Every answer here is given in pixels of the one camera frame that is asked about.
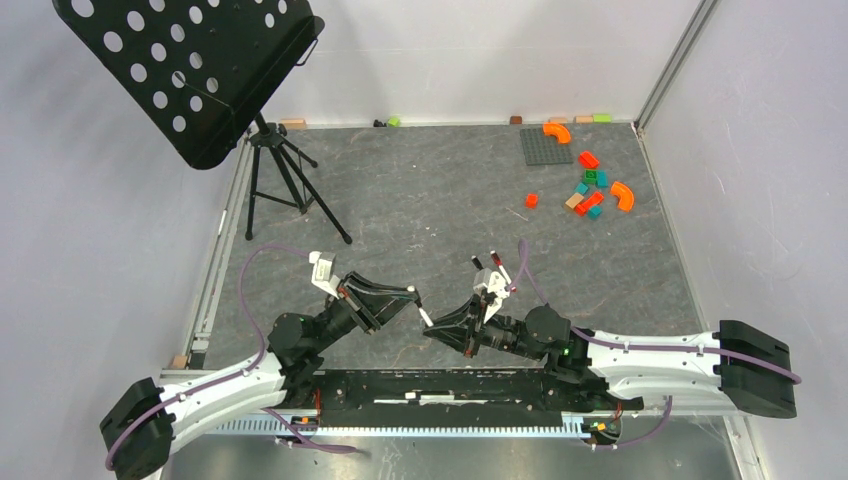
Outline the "white pen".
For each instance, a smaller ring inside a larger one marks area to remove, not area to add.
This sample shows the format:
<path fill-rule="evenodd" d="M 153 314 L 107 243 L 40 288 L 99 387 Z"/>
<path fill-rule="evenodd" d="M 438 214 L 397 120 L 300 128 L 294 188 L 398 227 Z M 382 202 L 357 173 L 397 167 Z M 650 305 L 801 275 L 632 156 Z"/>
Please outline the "white pen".
<path fill-rule="evenodd" d="M 419 311 L 419 314 L 420 314 L 422 320 L 424 321 L 425 325 L 427 327 L 432 327 L 434 325 L 434 323 L 433 323 L 432 319 L 430 318 L 430 316 L 425 311 L 425 309 L 423 307 L 419 307 L 418 311 Z"/>
<path fill-rule="evenodd" d="M 514 286 L 513 280 L 511 278 L 511 276 L 509 275 L 505 266 L 503 264 L 500 264 L 498 266 L 498 269 L 499 269 L 500 273 L 502 274 L 502 276 L 504 277 L 504 280 L 507 283 L 506 290 L 509 291 L 510 293 L 515 292 L 517 290 L 517 288 Z"/>

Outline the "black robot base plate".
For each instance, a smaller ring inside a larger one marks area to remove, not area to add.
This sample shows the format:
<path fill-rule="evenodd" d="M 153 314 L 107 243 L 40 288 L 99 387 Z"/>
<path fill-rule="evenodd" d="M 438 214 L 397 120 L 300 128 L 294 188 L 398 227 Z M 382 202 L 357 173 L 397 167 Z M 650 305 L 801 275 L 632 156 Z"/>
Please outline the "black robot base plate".
<path fill-rule="evenodd" d="M 572 384 L 538 368 L 323 370 L 286 389 L 280 409 L 316 411 L 322 427 L 554 427 L 567 414 L 640 411 L 601 380 Z"/>

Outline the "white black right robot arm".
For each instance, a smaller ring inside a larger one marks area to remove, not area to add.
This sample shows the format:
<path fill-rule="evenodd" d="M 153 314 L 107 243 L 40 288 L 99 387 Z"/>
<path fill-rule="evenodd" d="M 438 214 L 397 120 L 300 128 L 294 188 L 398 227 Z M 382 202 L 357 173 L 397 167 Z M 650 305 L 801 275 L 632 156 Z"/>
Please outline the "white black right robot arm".
<path fill-rule="evenodd" d="M 550 305 L 524 318 L 490 314 L 473 295 L 423 334 L 471 358 L 483 347 L 543 363 L 591 408 L 648 397 L 716 401 L 754 416 L 796 417 L 789 346 L 739 320 L 680 336 L 627 336 L 578 328 Z"/>

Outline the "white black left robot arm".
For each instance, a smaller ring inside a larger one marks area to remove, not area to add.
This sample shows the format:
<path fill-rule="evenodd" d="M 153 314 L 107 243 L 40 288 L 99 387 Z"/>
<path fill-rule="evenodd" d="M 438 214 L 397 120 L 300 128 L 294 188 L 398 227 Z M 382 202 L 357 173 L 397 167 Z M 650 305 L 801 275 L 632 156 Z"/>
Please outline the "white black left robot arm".
<path fill-rule="evenodd" d="M 413 286 L 374 283 L 356 272 L 314 272 L 310 282 L 326 294 L 324 310 L 283 314 L 256 354 L 170 387 L 151 377 L 132 383 L 99 425 L 106 469 L 119 479 L 144 479 L 181 447 L 229 420 L 283 402 L 306 405 L 324 350 L 355 329 L 377 332 L 421 301 Z"/>

